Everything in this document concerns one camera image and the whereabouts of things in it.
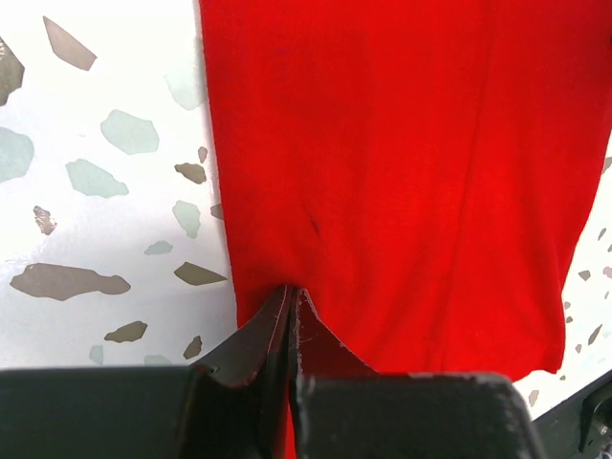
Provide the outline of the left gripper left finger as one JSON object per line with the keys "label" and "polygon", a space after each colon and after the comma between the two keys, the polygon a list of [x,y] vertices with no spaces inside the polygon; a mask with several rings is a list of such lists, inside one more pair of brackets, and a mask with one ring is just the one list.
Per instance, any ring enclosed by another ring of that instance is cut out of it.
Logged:
{"label": "left gripper left finger", "polygon": [[5,458],[280,458],[293,290],[188,366],[1,374]]}

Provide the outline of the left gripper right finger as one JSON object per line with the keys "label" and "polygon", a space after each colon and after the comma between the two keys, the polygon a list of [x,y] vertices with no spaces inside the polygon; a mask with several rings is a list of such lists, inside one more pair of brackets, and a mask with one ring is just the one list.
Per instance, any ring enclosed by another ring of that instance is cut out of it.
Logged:
{"label": "left gripper right finger", "polygon": [[544,457],[506,378],[378,373],[322,323],[304,289],[296,293],[291,326],[297,457]]}

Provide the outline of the red t shirt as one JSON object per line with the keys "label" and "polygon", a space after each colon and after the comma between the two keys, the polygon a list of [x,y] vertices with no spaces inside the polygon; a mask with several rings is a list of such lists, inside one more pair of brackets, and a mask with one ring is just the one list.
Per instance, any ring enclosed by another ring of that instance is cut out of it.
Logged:
{"label": "red t shirt", "polygon": [[384,373],[556,373],[611,130],[607,1],[204,1],[237,320]]}

